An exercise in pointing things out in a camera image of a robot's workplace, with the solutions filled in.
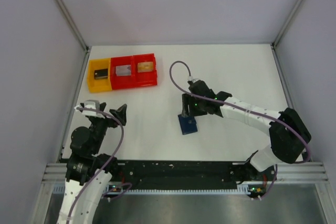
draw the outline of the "wall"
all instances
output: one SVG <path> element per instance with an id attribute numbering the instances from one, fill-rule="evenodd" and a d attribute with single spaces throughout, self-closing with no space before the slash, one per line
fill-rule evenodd
<path id="1" fill-rule="evenodd" d="M 278 48 L 294 103 L 336 189 L 336 1 L 306 0 Z"/>
<path id="2" fill-rule="evenodd" d="M 97 45 L 272 42 L 296 0 L 64 0 Z"/>
<path id="3" fill-rule="evenodd" d="M 0 0 L 0 216 L 27 223 L 83 52 L 53 0 Z"/>

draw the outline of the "item in bin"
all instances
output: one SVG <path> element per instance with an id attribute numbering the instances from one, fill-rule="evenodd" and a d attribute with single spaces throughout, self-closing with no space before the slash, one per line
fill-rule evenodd
<path id="1" fill-rule="evenodd" d="M 138 73 L 152 72 L 153 69 L 154 69 L 154 64 L 152 61 L 138 63 Z"/>
<path id="2" fill-rule="evenodd" d="M 123 65 L 115 67 L 116 76 L 130 76 L 131 75 L 131 65 Z"/>
<path id="3" fill-rule="evenodd" d="M 98 69 L 94 71 L 95 80 L 107 79 L 109 76 L 109 69 Z"/>

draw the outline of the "white wall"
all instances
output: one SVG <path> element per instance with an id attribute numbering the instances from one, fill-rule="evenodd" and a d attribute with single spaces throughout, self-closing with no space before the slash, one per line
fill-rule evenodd
<path id="1" fill-rule="evenodd" d="M 0 6 L 0 222 L 21 224 L 56 160 L 83 52 L 53 0 Z"/>
<path id="2" fill-rule="evenodd" d="M 96 45 L 272 42 L 296 0 L 64 0 Z"/>
<path id="3" fill-rule="evenodd" d="M 336 0 L 307 0 L 278 48 L 295 106 L 336 189 Z"/>

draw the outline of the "dark blue square object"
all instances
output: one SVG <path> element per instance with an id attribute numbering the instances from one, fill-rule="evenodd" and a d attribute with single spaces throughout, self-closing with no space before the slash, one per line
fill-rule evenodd
<path id="1" fill-rule="evenodd" d="M 184 118 L 180 114 L 179 117 L 178 117 L 178 120 L 180 122 L 180 126 L 181 126 L 181 130 L 182 130 L 183 135 L 194 133 L 194 132 L 198 131 L 195 117 L 188 116 L 188 117 Z"/>

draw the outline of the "gray floor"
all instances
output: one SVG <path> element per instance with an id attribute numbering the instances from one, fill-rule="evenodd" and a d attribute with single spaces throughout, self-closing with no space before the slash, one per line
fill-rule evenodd
<path id="1" fill-rule="evenodd" d="M 62 195 L 53 195 L 47 224 L 56 223 Z M 324 224 L 314 186 L 276 185 L 265 200 L 247 196 L 124 196 L 102 200 L 94 224 Z"/>

